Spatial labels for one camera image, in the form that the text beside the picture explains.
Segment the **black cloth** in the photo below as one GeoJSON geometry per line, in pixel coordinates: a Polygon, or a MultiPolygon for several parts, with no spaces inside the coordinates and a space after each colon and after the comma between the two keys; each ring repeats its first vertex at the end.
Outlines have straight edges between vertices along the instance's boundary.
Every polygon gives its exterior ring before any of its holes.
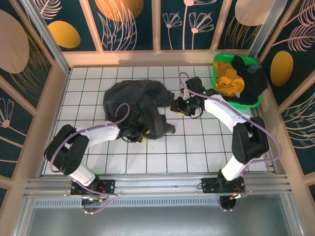
{"type": "Polygon", "coordinates": [[[237,74],[244,80],[244,89],[240,94],[240,98],[226,98],[227,101],[238,102],[243,105],[251,105],[258,101],[258,96],[267,88],[267,78],[262,68],[251,69],[245,65],[243,59],[239,56],[234,56],[231,62],[232,67],[237,71],[237,74]]]}
{"type": "Polygon", "coordinates": [[[106,91],[103,99],[105,118],[109,121],[117,121],[127,113],[127,107],[122,106],[115,117],[119,105],[127,103],[131,112],[139,112],[141,121],[149,129],[147,139],[159,139],[165,133],[175,133],[175,126],[166,123],[165,115],[160,115],[158,107],[169,107],[174,100],[174,94],[167,91],[159,81],[150,80],[126,80],[112,86],[106,91]]]}

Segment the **yellow cloth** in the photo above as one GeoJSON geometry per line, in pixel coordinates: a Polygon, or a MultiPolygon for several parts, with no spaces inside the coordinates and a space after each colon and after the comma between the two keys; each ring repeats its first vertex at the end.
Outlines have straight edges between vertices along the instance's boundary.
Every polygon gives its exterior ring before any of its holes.
{"type": "Polygon", "coordinates": [[[216,91],[228,97],[234,97],[235,92],[243,91],[244,80],[237,75],[230,63],[215,61],[215,67],[217,70],[216,91]]]}

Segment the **white tile floor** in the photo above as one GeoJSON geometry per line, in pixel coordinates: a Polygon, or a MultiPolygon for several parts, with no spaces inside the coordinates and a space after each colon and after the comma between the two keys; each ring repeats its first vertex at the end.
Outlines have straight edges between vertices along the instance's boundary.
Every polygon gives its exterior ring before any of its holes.
{"type": "MultiPolygon", "coordinates": [[[[177,98],[180,71],[198,76],[206,89],[212,87],[211,66],[74,68],[55,134],[65,124],[85,128],[103,123],[104,93],[123,80],[160,81],[177,98]]],[[[175,134],[136,144],[121,139],[107,141],[87,149],[82,162],[97,174],[204,173],[217,172],[226,165],[232,156],[232,133],[212,114],[205,112],[201,118],[191,119],[169,108],[159,108],[159,112],[166,115],[168,123],[175,125],[175,134]]],[[[266,170],[264,163],[249,168],[257,172],[266,170]]],[[[48,162],[43,174],[51,174],[48,162]]]]}

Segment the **green laundry basket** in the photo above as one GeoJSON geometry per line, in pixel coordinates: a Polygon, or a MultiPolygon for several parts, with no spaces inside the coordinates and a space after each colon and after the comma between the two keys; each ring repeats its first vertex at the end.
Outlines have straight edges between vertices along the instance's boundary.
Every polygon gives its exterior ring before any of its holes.
{"type": "MultiPolygon", "coordinates": [[[[212,88],[216,89],[216,79],[217,79],[217,70],[216,70],[216,67],[214,66],[214,62],[215,61],[221,61],[221,62],[231,63],[232,60],[234,59],[234,56],[236,56],[236,55],[235,54],[228,54],[228,53],[220,53],[220,54],[215,56],[215,58],[213,59],[212,88]]],[[[250,58],[247,56],[242,56],[242,55],[238,55],[238,56],[243,59],[243,61],[245,62],[246,65],[258,64],[256,62],[256,60],[253,58],[250,58]]],[[[250,107],[259,106],[259,104],[261,103],[261,100],[262,100],[262,96],[259,95],[258,101],[252,105],[241,105],[237,102],[228,102],[228,103],[231,104],[231,106],[235,107],[236,109],[246,110],[250,107]]]]}

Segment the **yellow oval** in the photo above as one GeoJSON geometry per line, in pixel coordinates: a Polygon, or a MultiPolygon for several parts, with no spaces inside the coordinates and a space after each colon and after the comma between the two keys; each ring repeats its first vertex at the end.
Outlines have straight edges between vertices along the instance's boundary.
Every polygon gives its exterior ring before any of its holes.
{"type": "Polygon", "coordinates": [[[69,23],[65,21],[54,21],[49,24],[48,28],[59,46],[75,48],[80,45],[80,35],[69,23]]]}
{"type": "Polygon", "coordinates": [[[30,47],[21,24],[0,10],[0,68],[11,74],[20,73],[29,61],[30,47]]]}
{"type": "Polygon", "coordinates": [[[271,82],[281,87],[289,80],[293,70],[293,57],[286,51],[278,52],[271,62],[271,82]]]}
{"type": "Polygon", "coordinates": [[[244,26],[262,25],[275,0],[238,0],[235,5],[236,20],[244,26]]]}
{"type": "Polygon", "coordinates": [[[139,16],[143,10],[143,0],[95,0],[99,10],[107,18],[119,22],[127,21],[129,17],[124,16],[125,12],[120,2],[124,5],[126,11],[129,9],[132,12],[134,18],[139,16]]]}

